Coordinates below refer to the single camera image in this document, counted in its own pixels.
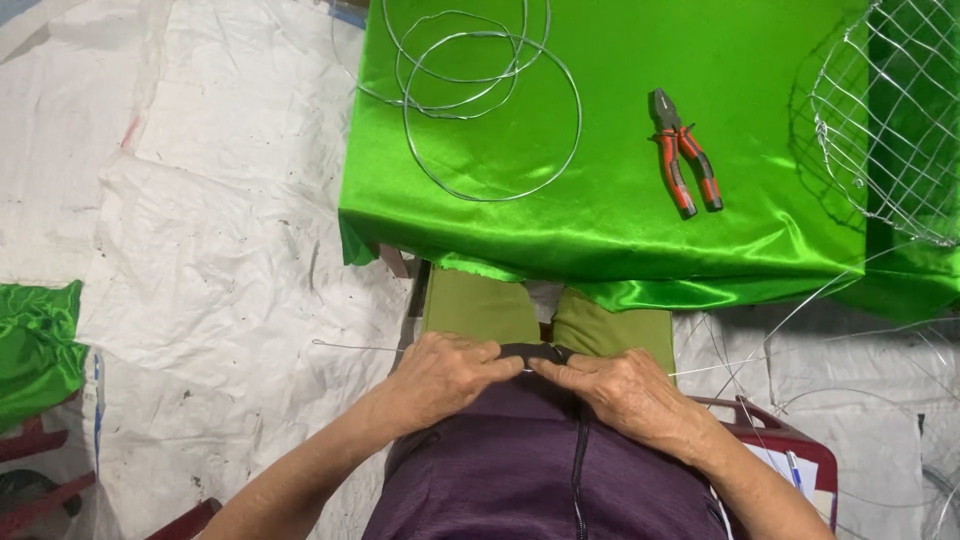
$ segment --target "pliers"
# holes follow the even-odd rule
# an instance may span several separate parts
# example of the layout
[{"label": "pliers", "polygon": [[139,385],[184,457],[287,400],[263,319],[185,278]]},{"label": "pliers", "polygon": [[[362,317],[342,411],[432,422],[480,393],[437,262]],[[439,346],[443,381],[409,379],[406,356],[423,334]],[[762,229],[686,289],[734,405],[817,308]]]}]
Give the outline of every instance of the pliers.
[{"label": "pliers", "polygon": [[710,160],[704,154],[704,149],[697,144],[697,140],[690,134],[693,125],[684,126],[677,114],[677,108],[673,101],[666,95],[663,88],[657,88],[652,94],[652,115],[657,124],[658,132],[653,139],[660,145],[660,159],[666,174],[666,180],[669,184],[670,193],[673,195],[680,214],[684,219],[697,215],[697,207],[693,205],[693,199],[690,198],[689,191],[686,190],[684,177],[680,174],[680,163],[677,160],[678,148],[688,160],[696,160],[700,163],[703,177],[700,180],[700,188],[703,191],[704,199],[707,201],[707,208],[710,211],[719,211],[723,209],[723,201],[720,199],[720,188],[717,187],[717,179],[713,174],[713,167],[710,166]]}]

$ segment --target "olive green pants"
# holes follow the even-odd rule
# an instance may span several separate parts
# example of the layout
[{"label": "olive green pants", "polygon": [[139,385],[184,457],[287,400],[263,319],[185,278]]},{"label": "olive green pants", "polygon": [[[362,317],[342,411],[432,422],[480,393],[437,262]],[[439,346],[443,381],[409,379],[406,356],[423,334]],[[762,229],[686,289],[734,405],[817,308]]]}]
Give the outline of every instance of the olive green pants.
[{"label": "olive green pants", "polygon": [[[434,266],[426,289],[423,331],[454,331],[497,343],[540,343],[540,325],[522,283],[507,283]],[[674,373],[670,311],[611,313],[565,288],[553,316],[553,337],[587,355],[607,356],[641,347]]]}]

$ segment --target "hand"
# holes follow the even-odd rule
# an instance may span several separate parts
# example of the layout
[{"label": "hand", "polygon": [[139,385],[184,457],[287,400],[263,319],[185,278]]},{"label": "hand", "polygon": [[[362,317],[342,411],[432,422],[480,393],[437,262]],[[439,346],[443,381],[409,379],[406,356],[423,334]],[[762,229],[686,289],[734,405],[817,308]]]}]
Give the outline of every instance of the hand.
[{"label": "hand", "polygon": [[674,386],[653,357],[630,349],[608,357],[574,355],[566,366],[539,358],[531,367],[577,393],[597,418],[623,435],[694,465],[719,422]]},{"label": "hand", "polygon": [[372,393],[386,400],[405,432],[422,430],[473,403],[491,382],[523,371],[519,356],[498,356],[496,342],[429,331],[407,348],[396,371]]}]

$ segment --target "blue pen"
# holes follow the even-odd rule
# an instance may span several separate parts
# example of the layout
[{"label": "blue pen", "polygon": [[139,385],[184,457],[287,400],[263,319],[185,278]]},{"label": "blue pen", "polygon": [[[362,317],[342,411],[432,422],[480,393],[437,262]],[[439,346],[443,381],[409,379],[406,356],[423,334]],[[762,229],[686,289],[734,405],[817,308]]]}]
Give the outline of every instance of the blue pen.
[{"label": "blue pen", "polygon": [[793,483],[803,493],[804,487],[800,484],[800,469],[797,468],[797,455],[789,450],[786,451],[786,463],[790,466],[790,473],[793,474]]}]

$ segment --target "wire mesh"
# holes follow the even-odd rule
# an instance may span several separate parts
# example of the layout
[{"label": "wire mesh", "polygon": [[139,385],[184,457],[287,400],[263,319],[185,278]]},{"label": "wire mesh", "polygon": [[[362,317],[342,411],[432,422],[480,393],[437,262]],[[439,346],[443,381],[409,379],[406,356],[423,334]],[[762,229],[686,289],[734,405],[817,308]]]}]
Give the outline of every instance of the wire mesh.
[{"label": "wire mesh", "polygon": [[871,0],[811,94],[829,174],[851,203],[949,247],[960,242],[954,3]]}]

